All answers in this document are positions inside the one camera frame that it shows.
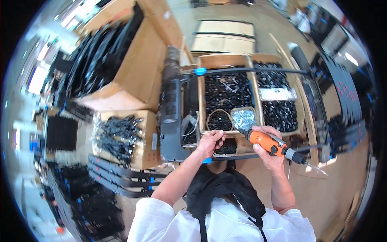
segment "floor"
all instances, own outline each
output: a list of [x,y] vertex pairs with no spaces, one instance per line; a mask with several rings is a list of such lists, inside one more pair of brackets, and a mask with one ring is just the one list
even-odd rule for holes
[[[279,41],[281,46],[288,42],[297,43],[304,51],[308,60],[311,60],[317,51],[316,46],[307,43],[301,34],[282,17],[275,8],[266,0],[256,1],[255,6],[244,5],[217,5],[201,8],[189,8],[187,0],[167,0],[176,17],[183,34],[186,36],[188,46],[193,41],[192,33],[195,31],[199,19],[229,19],[243,20],[255,25],[257,31],[258,50],[261,53],[276,54],[269,33]],[[329,90],[324,97],[324,104],[328,116],[332,117],[338,112],[337,98],[334,90]],[[91,129],[79,133],[79,139],[86,141],[79,143],[79,148],[85,152],[91,147]],[[292,165],[289,182],[296,197],[296,207],[301,210],[313,225],[316,238],[320,238],[323,231],[333,219],[344,220],[351,206],[353,196],[361,189],[365,182],[368,143],[364,142],[355,151],[339,155],[336,161],[324,168],[328,177],[307,171],[306,167]],[[238,160],[237,170],[247,176],[258,196],[267,208],[271,205],[271,178],[261,159]],[[211,165],[213,171],[223,170],[224,162]],[[135,204],[139,199],[121,197],[119,203],[123,209],[125,221],[125,238],[129,232],[135,214]],[[179,201],[174,209],[176,212],[185,207],[184,201]]]

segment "window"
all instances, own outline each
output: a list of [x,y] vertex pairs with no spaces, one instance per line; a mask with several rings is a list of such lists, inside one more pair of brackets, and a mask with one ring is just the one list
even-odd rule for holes
[[36,67],[34,73],[32,74],[31,81],[28,86],[28,91],[31,93],[35,93],[36,95],[39,95],[47,74],[48,74],[48,70],[45,70],[39,66]]

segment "person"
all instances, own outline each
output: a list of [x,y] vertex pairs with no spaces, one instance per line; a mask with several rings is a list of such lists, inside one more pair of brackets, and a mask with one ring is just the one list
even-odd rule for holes
[[[271,126],[252,129],[281,138]],[[235,162],[228,162],[219,174],[202,164],[224,140],[221,130],[204,134],[196,150],[152,196],[137,202],[128,241],[316,241],[309,220],[296,209],[284,157],[270,156],[253,145],[271,174],[273,209],[265,208],[249,180],[235,170]],[[187,210],[175,215],[173,206],[185,193]]]

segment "clear plastic bag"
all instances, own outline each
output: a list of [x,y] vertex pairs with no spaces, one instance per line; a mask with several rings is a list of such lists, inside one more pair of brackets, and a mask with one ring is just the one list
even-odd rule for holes
[[249,130],[257,125],[255,111],[252,107],[233,109],[231,111],[231,119],[235,129]]

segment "fluorescent light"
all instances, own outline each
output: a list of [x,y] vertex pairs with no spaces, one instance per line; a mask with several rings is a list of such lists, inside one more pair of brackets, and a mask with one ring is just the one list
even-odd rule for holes
[[20,150],[20,128],[17,128],[15,132],[15,143],[16,143],[16,149]]
[[47,46],[47,44],[45,44],[43,49],[39,52],[38,61],[43,60],[43,58],[46,56],[47,51],[48,51],[48,46]]
[[347,57],[347,59],[354,63],[356,66],[359,66],[358,62],[355,60],[355,58],[352,57],[352,55],[348,54],[348,52],[345,52],[345,57]]
[[82,6],[76,7],[61,23],[62,27],[65,27],[75,17],[75,15],[82,10]]

